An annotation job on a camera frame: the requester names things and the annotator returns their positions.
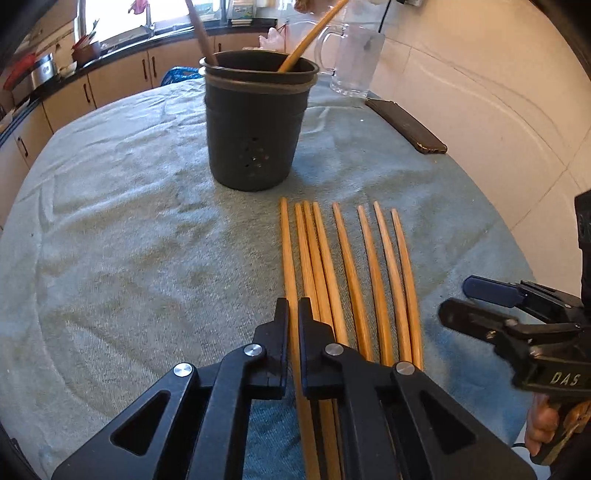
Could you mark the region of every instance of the bowl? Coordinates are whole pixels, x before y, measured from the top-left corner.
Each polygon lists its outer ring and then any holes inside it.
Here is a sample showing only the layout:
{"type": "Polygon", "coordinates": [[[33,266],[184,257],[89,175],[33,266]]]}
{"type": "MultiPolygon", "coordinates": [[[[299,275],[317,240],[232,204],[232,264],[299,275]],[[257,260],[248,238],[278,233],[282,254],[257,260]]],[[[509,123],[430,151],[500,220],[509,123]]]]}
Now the bowl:
{"type": "Polygon", "coordinates": [[[77,65],[78,65],[78,62],[75,61],[73,63],[70,63],[67,67],[60,68],[60,76],[61,76],[61,78],[67,78],[70,75],[72,75],[76,71],[76,66],[77,65]]]}

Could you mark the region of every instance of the black cable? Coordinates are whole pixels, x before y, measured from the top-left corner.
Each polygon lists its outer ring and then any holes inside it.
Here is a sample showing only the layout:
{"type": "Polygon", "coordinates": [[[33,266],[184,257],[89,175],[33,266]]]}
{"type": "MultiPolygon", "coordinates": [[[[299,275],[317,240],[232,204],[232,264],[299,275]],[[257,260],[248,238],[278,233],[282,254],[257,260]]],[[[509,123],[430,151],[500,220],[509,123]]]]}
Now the black cable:
{"type": "Polygon", "coordinates": [[[384,12],[384,16],[382,17],[382,21],[379,23],[378,33],[382,32],[382,27],[384,26],[384,21],[386,20],[386,15],[388,15],[388,10],[390,9],[390,4],[392,0],[388,0],[388,5],[386,5],[386,10],[384,12]]]}

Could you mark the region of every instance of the human hand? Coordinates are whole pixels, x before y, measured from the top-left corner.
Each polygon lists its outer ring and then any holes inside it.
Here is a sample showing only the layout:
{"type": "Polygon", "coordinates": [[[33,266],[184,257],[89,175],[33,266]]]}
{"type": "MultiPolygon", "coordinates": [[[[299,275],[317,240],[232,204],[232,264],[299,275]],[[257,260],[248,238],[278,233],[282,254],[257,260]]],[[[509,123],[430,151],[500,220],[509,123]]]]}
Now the human hand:
{"type": "Polygon", "coordinates": [[[548,405],[548,395],[534,393],[530,409],[527,412],[525,446],[533,456],[540,451],[542,443],[552,441],[558,429],[558,411],[548,405]]]}

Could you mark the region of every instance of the glass mug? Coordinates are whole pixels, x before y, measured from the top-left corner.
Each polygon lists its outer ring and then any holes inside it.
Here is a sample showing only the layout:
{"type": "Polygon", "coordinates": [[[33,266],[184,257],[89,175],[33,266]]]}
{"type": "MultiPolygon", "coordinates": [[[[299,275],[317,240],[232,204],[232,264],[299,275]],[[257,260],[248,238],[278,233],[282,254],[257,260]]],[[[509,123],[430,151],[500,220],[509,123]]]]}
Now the glass mug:
{"type": "Polygon", "coordinates": [[[365,98],[384,46],[382,33],[352,24],[329,25],[316,40],[314,61],[321,73],[331,74],[330,88],[350,97],[365,98]],[[324,67],[322,50],[330,35],[340,37],[334,68],[324,67]]]}

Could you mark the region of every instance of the glass mug handle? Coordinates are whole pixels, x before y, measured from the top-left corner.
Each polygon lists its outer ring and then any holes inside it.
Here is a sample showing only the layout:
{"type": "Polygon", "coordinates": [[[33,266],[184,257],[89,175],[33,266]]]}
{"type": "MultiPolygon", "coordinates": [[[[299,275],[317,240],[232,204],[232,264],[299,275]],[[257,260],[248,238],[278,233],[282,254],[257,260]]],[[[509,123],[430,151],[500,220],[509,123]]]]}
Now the glass mug handle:
{"type": "Polygon", "coordinates": [[[339,37],[343,37],[343,27],[336,26],[336,25],[329,25],[325,27],[324,30],[318,35],[316,39],[316,46],[314,48],[314,61],[320,67],[320,73],[326,73],[328,75],[334,75],[335,69],[327,68],[322,63],[322,48],[324,47],[324,42],[330,35],[337,35],[339,37]]]}

